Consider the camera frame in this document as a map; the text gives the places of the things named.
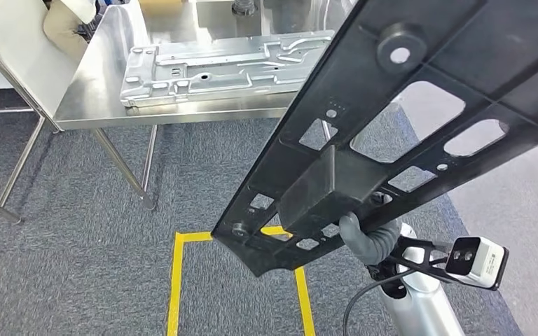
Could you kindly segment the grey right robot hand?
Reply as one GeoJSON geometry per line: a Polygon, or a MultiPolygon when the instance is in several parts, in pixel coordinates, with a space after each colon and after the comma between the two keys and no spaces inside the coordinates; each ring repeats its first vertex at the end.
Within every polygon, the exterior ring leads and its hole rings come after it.
{"type": "Polygon", "coordinates": [[[353,212],[339,220],[339,235],[354,256],[364,265],[377,265],[375,242],[361,231],[359,219],[353,212]]]}

